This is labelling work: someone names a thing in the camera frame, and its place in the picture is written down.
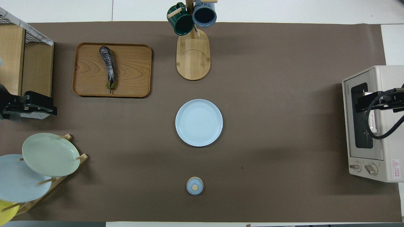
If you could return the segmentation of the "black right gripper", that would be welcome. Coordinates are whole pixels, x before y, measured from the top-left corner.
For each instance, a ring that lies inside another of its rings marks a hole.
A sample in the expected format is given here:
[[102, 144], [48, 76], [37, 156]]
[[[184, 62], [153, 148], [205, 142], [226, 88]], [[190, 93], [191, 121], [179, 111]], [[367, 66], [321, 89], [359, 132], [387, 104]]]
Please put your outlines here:
[[[382, 91], [377, 92], [364, 92], [364, 96], [358, 97], [357, 102], [372, 102], [378, 95], [382, 94]], [[404, 110], [404, 94], [395, 93], [390, 95], [384, 95], [380, 98], [380, 103], [375, 103], [371, 110], [393, 110], [394, 113], [402, 112]], [[369, 104], [356, 104], [356, 112], [366, 112], [369, 108]]]

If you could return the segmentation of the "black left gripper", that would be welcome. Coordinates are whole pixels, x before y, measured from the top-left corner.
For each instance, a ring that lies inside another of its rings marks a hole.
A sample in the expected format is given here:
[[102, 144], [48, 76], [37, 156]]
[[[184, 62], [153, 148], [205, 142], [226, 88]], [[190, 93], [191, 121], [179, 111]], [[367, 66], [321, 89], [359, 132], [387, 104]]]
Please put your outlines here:
[[26, 91], [25, 96], [1, 95], [0, 102], [0, 119], [21, 119], [24, 102], [27, 113], [58, 114], [52, 97], [34, 91]]

